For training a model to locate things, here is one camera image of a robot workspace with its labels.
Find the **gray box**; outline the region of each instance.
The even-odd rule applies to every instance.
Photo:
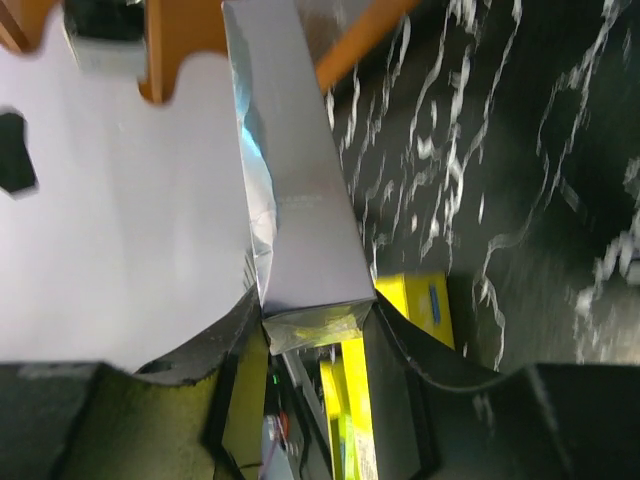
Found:
[[[271,351],[357,337],[375,291],[296,7],[223,13]]]

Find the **marble surface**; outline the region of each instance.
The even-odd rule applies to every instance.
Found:
[[[457,348],[490,368],[640,361],[638,20],[451,0],[327,97],[373,274],[447,272]]]

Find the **rectangular box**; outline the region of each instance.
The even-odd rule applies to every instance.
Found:
[[[375,293],[295,5],[223,13],[271,350],[357,337]]]

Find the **foil wrapped box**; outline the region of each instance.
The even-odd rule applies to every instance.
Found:
[[[295,4],[222,8],[271,352],[356,338],[375,291]]]

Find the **black marble countertop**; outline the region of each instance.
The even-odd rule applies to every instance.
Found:
[[[327,97],[372,270],[490,368],[640,361],[640,2],[427,3]]]

